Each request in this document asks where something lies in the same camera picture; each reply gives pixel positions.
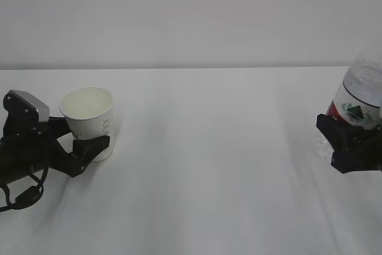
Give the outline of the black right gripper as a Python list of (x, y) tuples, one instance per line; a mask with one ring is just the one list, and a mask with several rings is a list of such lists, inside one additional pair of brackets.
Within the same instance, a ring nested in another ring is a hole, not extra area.
[(381, 171), (381, 130), (367, 137), (364, 128), (351, 125), (336, 116), (319, 114), (316, 118), (316, 150), (341, 174), (357, 171)]

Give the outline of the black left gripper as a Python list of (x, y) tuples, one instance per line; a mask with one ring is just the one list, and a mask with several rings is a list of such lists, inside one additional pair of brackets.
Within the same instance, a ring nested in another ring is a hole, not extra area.
[(15, 182), (45, 168), (76, 177), (90, 163), (110, 157), (109, 136), (73, 140), (72, 151), (66, 152), (57, 140), (71, 133), (65, 118), (51, 116), (47, 124), (51, 132), (26, 130), (1, 138), (1, 183)]

